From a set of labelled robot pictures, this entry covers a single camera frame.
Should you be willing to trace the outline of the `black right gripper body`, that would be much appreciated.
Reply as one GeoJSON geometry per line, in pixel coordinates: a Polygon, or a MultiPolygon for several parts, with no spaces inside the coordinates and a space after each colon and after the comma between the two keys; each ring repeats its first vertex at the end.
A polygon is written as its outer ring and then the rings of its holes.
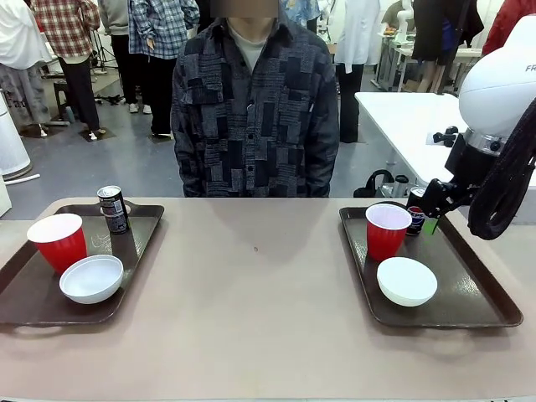
{"type": "Polygon", "coordinates": [[[446,160],[445,168],[453,175],[451,183],[462,188],[482,182],[482,153],[458,135],[446,160]]]}

